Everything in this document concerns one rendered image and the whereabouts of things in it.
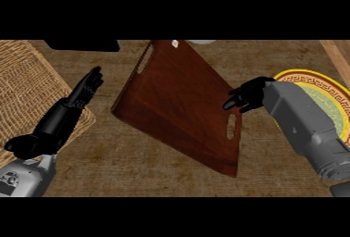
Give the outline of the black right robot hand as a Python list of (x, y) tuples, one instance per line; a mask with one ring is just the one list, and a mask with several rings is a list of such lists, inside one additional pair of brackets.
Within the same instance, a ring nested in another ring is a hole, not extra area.
[(247, 81), (238, 88), (229, 91), (231, 99), (223, 105), (223, 109), (229, 110), (235, 107), (240, 112), (246, 113), (263, 106), (266, 83), (275, 81), (269, 77), (257, 77)]

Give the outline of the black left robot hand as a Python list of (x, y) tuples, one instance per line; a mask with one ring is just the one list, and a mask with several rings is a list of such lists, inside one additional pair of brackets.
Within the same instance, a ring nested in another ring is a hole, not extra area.
[(95, 67), (80, 80), (71, 94), (54, 104), (31, 134), (9, 139), (5, 149), (24, 159), (55, 155), (76, 129), (83, 110), (102, 86), (102, 68)]

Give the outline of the dark red wooden tray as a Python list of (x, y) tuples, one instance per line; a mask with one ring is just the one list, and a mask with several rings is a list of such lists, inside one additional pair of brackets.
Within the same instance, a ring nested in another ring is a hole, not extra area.
[(231, 86), (185, 41), (150, 42), (111, 113), (219, 173), (238, 172), (243, 114)]

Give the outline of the yellow patterned plate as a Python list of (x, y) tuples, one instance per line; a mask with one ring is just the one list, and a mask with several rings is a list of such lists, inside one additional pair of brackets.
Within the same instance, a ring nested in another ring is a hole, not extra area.
[(328, 76), (309, 69), (288, 69), (275, 75), (277, 81), (296, 83), (333, 119), (337, 134), (350, 146), (350, 91)]

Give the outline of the wicker placemat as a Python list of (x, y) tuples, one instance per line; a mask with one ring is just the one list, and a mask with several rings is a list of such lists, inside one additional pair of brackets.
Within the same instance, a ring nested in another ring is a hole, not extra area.
[(0, 40), (0, 168), (17, 159), (5, 150), (12, 137), (33, 133), (71, 88), (29, 40)]

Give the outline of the black appliance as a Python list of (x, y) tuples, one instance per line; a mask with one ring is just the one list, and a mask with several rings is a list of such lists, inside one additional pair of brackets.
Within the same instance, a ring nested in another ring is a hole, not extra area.
[(46, 40), (46, 44), (55, 50), (119, 52), (120, 43), (116, 40)]

